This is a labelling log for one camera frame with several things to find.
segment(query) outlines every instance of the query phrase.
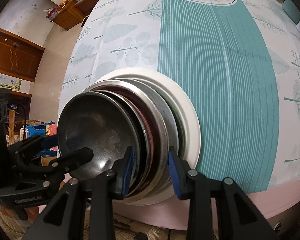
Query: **wooden shelf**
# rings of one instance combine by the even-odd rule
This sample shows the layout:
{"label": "wooden shelf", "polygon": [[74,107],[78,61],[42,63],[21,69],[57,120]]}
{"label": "wooden shelf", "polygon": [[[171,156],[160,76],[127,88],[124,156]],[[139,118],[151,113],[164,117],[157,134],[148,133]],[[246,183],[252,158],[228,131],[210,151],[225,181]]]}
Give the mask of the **wooden shelf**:
{"label": "wooden shelf", "polygon": [[54,23],[64,28],[71,29],[81,23],[87,17],[99,0],[70,0],[52,20]]}

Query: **metal bowl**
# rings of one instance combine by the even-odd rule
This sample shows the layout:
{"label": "metal bowl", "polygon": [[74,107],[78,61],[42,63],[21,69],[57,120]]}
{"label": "metal bowl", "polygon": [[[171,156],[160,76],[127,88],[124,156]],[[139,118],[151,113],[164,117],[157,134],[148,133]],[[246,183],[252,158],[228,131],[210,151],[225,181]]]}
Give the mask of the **metal bowl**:
{"label": "metal bowl", "polygon": [[[147,159],[148,161],[148,165],[149,165],[149,169],[147,169],[145,171],[145,176],[144,179],[140,181],[140,185],[142,185],[142,183],[146,180],[146,177],[148,176],[149,172],[150,172],[150,168],[152,165],[152,161],[153,161],[153,156],[154,156],[154,142],[153,142],[153,137],[152,137],[152,132],[151,132],[151,128],[150,125],[147,121],[147,119],[145,118],[145,116],[140,112],[140,110],[129,100],[126,98],[126,100],[128,101],[128,103],[137,111],[137,113],[139,114],[144,126],[146,127],[148,136],[149,136],[149,143],[150,143],[150,155],[149,158]],[[137,190],[137,188],[135,188],[134,190],[132,190],[129,194],[132,194],[133,192],[135,192]]]}
{"label": "metal bowl", "polygon": [[167,128],[154,102],[136,86],[121,80],[105,80],[91,85],[84,92],[96,90],[110,90],[130,100],[148,120],[151,128],[155,153],[152,166],[155,169],[150,169],[142,190],[131,196],[130,200],[136,201],[140,195],[146,195],[154,189],[166,168],[166,153],[169,150]]}
{"label": "metal bowl", "polygon": [[70,173],[80,180],[111,169],[115,160],[123,158],[128,146],[136,149],[135,173],[139,171],[140,146],[135,124],[122,106],[104,94],[82,93],[66,104],[58,122],[58,142],[61,155],[82,147],[93,150],[93,159]]}
{"label": "metal bowl", "polygon": [[148,123],[145,123],[145,119],[138,109],[123,96],[107,91],[107,90],[98,90],[98,93],[105,94],[111,97],[113,100],[118,102],[124,109],[128,112],[128,114],[134,118],[134,123],[137,127],[137,134],[143,134],[140,136],[140,166],[139,166],[139,174],[136,178],[136,181],[130,186],[129,192],[125,197],[125,200],[129,201],[129,196],[133,194],[145,181],[146,176],[149,173],[152,155],[153,155],[153,139],[152,134],[150,132],[150,127]]}
{"label": "metal bowl", "polygon": [[[126,81],[132,85],[135,85],[136,87],[140,88],[144,93],[146,93],[150,97],[150,99],[156,104],[157,108],[159,109],[163,117],[164,123],[167,127],[167,132],[169,135],[169,145],[173,146],[176,150],[176,153],[178,154],[179,139],[178,139],[177,124],[174,119],[173,113],[169,108],[168,104],[166,103],[166,101],[153,88],[149,87],[148,85],[138,80],[134,80],[131,78],[116,78],[116,80]],[[156,187],[152,190],[152,192],[149,193],[149,195],[154,195],[161,188],[167,185],[169,181],[170,181],[169,169],[168,167],[166,167],[160,181],[158,182]]]}

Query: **teal striped tablecloth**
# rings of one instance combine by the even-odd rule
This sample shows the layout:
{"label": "teal striped tablecloth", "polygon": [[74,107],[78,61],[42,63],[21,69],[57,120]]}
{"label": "teal striped tablecloth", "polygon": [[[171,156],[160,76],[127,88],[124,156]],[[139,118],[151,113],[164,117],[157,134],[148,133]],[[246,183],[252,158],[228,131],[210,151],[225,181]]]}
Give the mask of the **teal striped tablecloth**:
{"label": "teal striped tablecloth", "polygon": [[290,30],[275,0],[100,0],[71,55],[59,113],[104,74],[148,67],[196,109],[197,170],[247,193],[299,179],[300,49]]}

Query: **wooden cabinet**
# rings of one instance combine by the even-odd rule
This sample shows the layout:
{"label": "wooden cabinet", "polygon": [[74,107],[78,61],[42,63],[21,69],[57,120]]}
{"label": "wooden cabinet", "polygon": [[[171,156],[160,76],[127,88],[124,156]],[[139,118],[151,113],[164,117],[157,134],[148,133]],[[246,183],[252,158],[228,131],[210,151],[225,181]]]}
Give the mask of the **wooden cabinet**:
{"label": "wooden cabinet", "polygon": [[0,73],[34,82],[44,48],[0,29]]}
{"label": "wooden cabinet", "polygon": [[69,30],[81,23],[95,7],[99,0],[70,0],[52,20],[65,30]]}

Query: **white plate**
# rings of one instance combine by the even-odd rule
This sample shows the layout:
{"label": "white plate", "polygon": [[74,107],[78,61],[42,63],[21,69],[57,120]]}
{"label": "white plate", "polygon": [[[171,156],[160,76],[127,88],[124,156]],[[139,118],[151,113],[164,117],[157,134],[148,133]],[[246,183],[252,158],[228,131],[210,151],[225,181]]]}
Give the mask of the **white plate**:
{"label": "white plate", "polygon": [[[200,154],[200,124],[192,102],[182,88],[169,77],[155,70],[142,67],[114,70],[101,77],[98,81],[113,78],[138,79],[156,90],[168,102],[172,111],[178,116],[183,128],[183,159],[189,163],[190,168],[194,169]],[[129,203],[129,205],[151,205],[164,201],[173,194],[173,188],[170,183],[158,194]]]}

